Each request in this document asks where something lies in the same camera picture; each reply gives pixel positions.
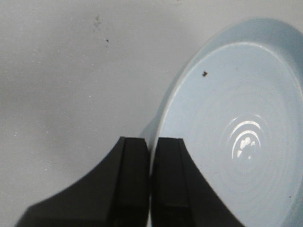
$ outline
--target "plate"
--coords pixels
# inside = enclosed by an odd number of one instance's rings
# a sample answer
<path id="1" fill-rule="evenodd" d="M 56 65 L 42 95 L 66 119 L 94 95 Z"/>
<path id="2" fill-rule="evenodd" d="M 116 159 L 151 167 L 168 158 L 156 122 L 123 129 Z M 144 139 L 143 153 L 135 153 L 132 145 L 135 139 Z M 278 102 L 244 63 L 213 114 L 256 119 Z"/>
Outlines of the plate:
<path id="1" fill-rule="evenodd" d="M 302 88 L 302 34 L 273 19 L 244 21 L 185 67 L 156 138 L 183 138 L 245 226 L 301 226 Z"/>

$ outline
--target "black plastic piece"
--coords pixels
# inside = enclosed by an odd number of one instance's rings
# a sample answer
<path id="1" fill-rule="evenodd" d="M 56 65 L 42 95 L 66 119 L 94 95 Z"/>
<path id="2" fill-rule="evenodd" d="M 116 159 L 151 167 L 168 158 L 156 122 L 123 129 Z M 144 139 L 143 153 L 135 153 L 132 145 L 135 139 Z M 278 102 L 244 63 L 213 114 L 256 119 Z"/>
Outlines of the black plastic piece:
<path id="1" fill-rule="evenodd" d="M 86 176 L 29 207 L 17 227 L 144 227 L 149 162 L 144 139 L 121 137 Z"/>
<path id="2" fill-rule="evenodd" d="M 202 176 L 182 139 L 159 138 L 152 182 L 153 227 L 244 227 Z"/>

